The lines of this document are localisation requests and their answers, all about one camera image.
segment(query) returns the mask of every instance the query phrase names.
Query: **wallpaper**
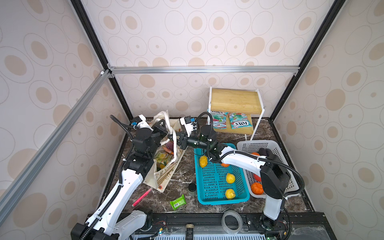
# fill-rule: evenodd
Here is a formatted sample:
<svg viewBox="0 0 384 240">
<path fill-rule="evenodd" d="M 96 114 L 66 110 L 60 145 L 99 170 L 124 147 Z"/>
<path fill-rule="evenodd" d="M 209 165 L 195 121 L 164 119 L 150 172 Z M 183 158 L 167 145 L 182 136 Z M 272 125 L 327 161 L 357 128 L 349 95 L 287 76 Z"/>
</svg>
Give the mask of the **wallpaper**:
<svg viewBox="0 0 384 240">
<path fill-rule="evenodd" d="M 128 122 L 107 79 L 0 227 L 0 240 L 70 240 L 93 213 Z"/>
<path fill-rule="evenodd" d="M 384 239 L 384 1 L 341 11 L 275 124 L 339 240 Z"/>
<path fill-rule="evenodd" d="M 99 75 L 65 0 L 0 2 L 0 196 Z"/>
<path fill-rule="evenodd" d="M 112 66 L 297 65 L 329 0 L 83 0 Z"/>
<path fill-rule="evenodd" d="M 197 117 L 208 109 L 209 87 L 247 91 L 259 89 L 264 117 L 269 117 L 293 73 L 117 74 L 116 79 L 134 116 Z"/>
</svg>

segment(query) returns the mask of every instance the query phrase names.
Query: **teal snack bag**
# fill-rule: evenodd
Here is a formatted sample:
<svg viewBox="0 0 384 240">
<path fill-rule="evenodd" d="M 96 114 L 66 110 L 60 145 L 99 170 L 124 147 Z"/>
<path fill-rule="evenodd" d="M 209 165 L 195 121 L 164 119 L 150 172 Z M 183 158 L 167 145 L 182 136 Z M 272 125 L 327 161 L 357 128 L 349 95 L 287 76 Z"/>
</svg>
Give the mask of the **teal snack bag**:
<svg viewBox="0 0 384 240">
<path fill-rule="evenodd" d="M 231 121 L 232 129 L 251 126 L 251 123 L 249 122 L 247 115 L 244 113 L 230 113 L 229 120 Z"/>
<path fill-rule="evenodd" d="M 214 128 L 226 129 L 227 128 L 227 114 L 226 112 L 211 111 L 212 119 L 214 121 Z"/>
<path fill-rule="evenodd" d="M 181 197 L 179 197 L 178 199 L 170 201 L 169 203 L 172 206 L 173 210 L 176 210 L 180 206 L 183 206 L 184 204 L 187 204 L 187 202 L 185 201 L 185 198 L 184 198 L 184 194 L 181 195 Z"/>
</svg>

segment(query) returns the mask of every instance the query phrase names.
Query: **pink pen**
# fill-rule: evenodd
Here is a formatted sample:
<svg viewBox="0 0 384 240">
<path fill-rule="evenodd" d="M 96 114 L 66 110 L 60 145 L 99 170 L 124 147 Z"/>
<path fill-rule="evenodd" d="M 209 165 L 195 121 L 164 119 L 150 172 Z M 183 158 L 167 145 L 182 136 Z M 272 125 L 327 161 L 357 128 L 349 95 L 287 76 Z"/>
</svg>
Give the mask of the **pink pen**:
<svg viewBox="0 0 384 240">
<path fill-rule="evenodd" d="M 152 188 L 148 189 L 148 191 L 146 191 L 141 197 L 139 197 L 138 200 L 136 200 L 136 202 L 134 202 L 132 204 L 132 207 L 136 207 L 136 205 L 146 196 L 148 195 L 148 193 L 152 190 Z"/>
</svg>

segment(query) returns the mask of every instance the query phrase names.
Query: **roll of clear tape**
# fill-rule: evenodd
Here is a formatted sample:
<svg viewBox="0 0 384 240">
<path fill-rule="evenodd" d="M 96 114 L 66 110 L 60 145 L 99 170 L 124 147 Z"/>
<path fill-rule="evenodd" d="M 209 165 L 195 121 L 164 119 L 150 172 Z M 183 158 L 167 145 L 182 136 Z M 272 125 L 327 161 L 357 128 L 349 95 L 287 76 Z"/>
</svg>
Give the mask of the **roll of clear tape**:
<svg viewBox="0 0 384 240">
<path fill-rule="evenodd" d="M 237 223 L 239 225 L 239 227 L 236 230 L 232 230 L 229 227 L 227 227 L 227 225 L 225 224 L 225 217 L 226 216 L 233 216 L 236 218 Z M 223 218 L 221 219 L 221 226 L 223 227 L 223 229 L 226 233 L 237 234 L 243 228 L 243 220 L 242 220 L 240 214 L 238 214 L 237 212 L 235 212 L 233 210 L 228 210 L 224 213 Z"/>
</svg>

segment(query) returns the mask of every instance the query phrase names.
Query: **fox's candy package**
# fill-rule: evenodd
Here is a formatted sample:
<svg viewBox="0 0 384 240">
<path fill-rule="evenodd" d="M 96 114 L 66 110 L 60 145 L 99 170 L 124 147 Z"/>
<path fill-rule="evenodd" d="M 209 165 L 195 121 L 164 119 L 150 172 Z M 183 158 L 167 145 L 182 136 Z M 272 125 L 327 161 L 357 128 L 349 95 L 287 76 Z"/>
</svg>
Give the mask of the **fox's candy package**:
<svg viewBox="0 0 384 240">
<path fill-rule="evenodd" d="M 227 128 L 227 114 L 226 112 L 211 111 L 211 115 L 214 121 L 214 128 L 225 129 Z"/>
<path fill-rule="evenodd" d="M 249 122 L 247 115 L 244 113 L 230 113 L 229 120 L 231 121 L 232 129 L 251 126 L 251 123 Z"/>
</svg>

